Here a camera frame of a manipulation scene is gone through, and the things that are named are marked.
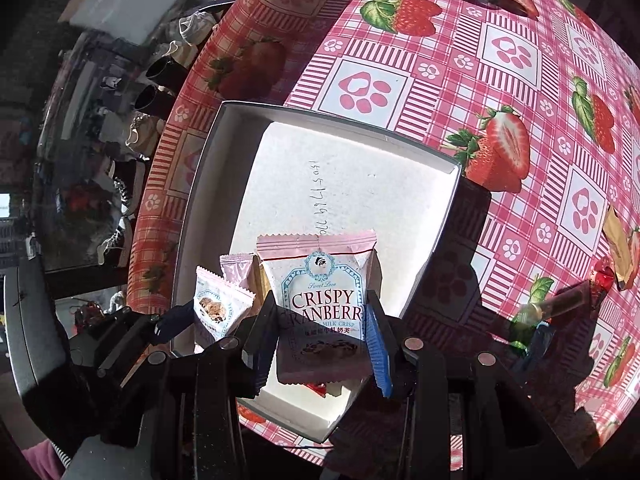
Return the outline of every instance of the table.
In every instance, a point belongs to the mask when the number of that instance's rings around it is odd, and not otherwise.
[[[530,294],[580,282],[608,253],[607,205],[625,226],[639,223],[640,71],[566,0],[429,1],[234,4],[191,70],[153,161],[130,264],[133,308],[170,307],[184,208],[221,92],[366,121],[457,153],[469,180],[406,316],[444,351],[488,349],[514,362],[508,319]],[[258,59],[253,79],[243,73],[247,51]],[[265,59],[268,70],[259,68]],[[639,290],[612,291],[598,319],[564,318],[525,386],[579,465],[640,396],[634,352],[622,378],[603,385],[625,341],[640,339]],[[398,456],[401,413],[366,390],[330,444],[309,449],[252,413],[241,420],[308,460],[384,478]],[[452,469],[460,468],[462,438],[451,443]]]

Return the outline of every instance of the crispy cranberry packet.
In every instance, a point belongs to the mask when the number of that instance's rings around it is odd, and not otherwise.
[[[208,346],[235,330],[251,310],[254,297],[254,293],[197,267],[193,309],[198,341]]]
[[[365,343],[367,279],[376,234],[271,235],[257,252],[281,307],[276,350],[283,384],[371,374]]]

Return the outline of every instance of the sneaker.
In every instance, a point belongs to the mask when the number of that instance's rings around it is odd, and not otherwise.
[[[185,41],[172,41],[164,55],[173,57],[183,67],[189,68],[198,55],[198,47]]]
[[[129,263],[133,227],[126,216],[118,222],[116,231],[98,246],[98,264],[110,267],[126,267]]]
[[[116,162],[113,171],[113,185],[122,200],[122,215],[135,213],[140,205],[142,187],[145,181],[145,163],[139,160]]]
[[[201,44],[216,25],[216,20],[208,12],[194,12],[191,16],[180,18],[180,35],[190,45]]]
[[[129,126],[129,137],[125,144],[130,150],[151,158],[154,156],[164,121],[157,117],[136,112]]]

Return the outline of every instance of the white cloth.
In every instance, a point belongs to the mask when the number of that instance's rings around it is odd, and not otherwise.
[[[83,0],[69,23],[142,45],[176,1]]]

